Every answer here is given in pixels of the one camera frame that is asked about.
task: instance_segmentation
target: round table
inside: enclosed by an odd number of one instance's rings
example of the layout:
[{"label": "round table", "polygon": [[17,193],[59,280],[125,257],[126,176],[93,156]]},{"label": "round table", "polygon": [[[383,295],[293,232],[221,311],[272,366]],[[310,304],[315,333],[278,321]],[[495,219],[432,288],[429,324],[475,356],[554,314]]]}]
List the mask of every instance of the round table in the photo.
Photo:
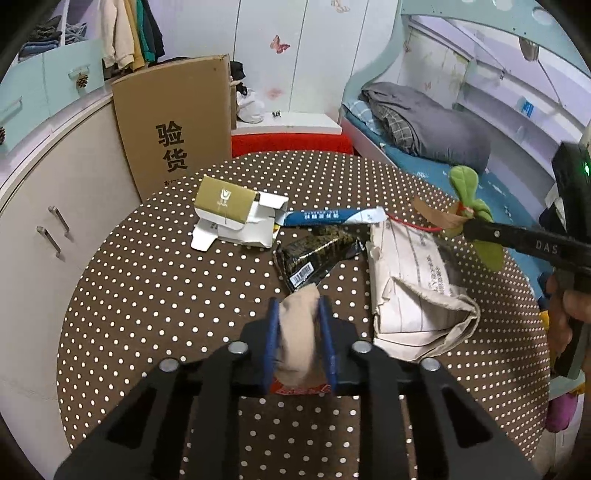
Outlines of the round table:
[{"label": "round table", "polygon": [[[161,358],[204,358],[237,339],[246,322],[262,318],[270,297],[286,295],[270,250],[221,241],[206,253],[190,248],[193,200],[204,174],[285,194],[289,210],[381,205],[423,223],[410,206],[414,195],[440,208],[452,202],[393,165],[318,151],[248,154],[158,192],[113,229],[90,259],[66,312],[57,388],[70,447]],[[356,230],[367,238],[367,226]],[[279,238],[288,242],[304,234],[284,228]],[[439,360],[531,458],[543,429],[550,377],[538,306],[508,254],[505,269],[492,273],[463,238],[448,241],[482,318],[470,339]],[[371,338],[363,255],[340,262],[319,288],[340,318]],[[243,399],[239,408],[245,480],[358,476],[358,398],[269,395]],[[412,471],[411,433],[407,422]]]}]

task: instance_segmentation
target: blue bedsheet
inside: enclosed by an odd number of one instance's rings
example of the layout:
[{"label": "blue bedsheet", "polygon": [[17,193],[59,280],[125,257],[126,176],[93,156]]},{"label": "blue bedsheet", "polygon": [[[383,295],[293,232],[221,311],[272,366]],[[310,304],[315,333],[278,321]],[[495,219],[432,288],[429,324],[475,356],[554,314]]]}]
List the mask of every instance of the blue bedsheet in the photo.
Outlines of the blue bedsheet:
[{"label": "blue bedsheet", "polygon": [[[456,196],[449,183],[450,165],[408,155],[392,146],[388,140],[372,132],[349,111],[346,111],[345,117],[374,144],[378,146],[385,144],[381,150],[398,168],[435,185],[452,197]],[[495,222],[524,227],[532,227],[537,224],[527,210],[525,210],[525,207],[507,190],[496,175],[487,170],[479,178],[477,197],[484,200],[490,207]],[[538,285],[537,278],[543,271],[550,271],[552,267],[548,262],[543,260],[524,255],[513,249],[509,249],[509,251],[521,271],[528,278],[531,287],[534,289],[535,298],[539,298],[542,295],[542,291]]]}]

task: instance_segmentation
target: purple object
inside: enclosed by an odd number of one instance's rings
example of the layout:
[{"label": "purple object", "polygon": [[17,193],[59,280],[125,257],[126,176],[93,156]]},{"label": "purple object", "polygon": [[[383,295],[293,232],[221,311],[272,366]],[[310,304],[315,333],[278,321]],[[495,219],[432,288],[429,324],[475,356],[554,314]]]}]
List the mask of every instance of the purple object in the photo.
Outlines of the purple object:
[{"label": "purple object", "polygon": [[561,397],[550,400],[546,415],[546,430],[558,433],[568,428],[577,410],[578,397],[578,395],[565,393]]}]

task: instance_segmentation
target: white cloth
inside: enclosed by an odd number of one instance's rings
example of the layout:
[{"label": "white cloth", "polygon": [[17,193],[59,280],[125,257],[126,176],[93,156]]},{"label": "white cloth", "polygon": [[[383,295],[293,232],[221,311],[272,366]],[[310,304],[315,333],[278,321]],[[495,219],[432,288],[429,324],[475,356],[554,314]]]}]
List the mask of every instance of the white cloth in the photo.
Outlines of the white cloth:
[{"label": "white cloth", "polygon": [[134,36],[124,0],[99,0],[98,23],[105,67],[119,69],[134,61]]},{"label": "white cloth", "polygon": [[258,97],[254,90],[248,89],[248,94],[236,92],[236,115],[240,120],[249,124],[258,124],[263,120],[265,103]]}]

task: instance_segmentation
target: pinecone knob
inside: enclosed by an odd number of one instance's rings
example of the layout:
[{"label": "pinecone knob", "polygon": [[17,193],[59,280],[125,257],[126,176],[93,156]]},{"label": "pinecone knob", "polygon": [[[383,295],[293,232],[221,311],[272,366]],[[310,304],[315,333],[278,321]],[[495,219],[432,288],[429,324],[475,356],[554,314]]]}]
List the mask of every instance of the pinecone knob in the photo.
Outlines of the pinecone knob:
[{"label": "pinecone knob", "polygon": [[86,85],[88,85],[88,75],[86,73],[79,74],[76,79],[76,88],[84,88]]}]

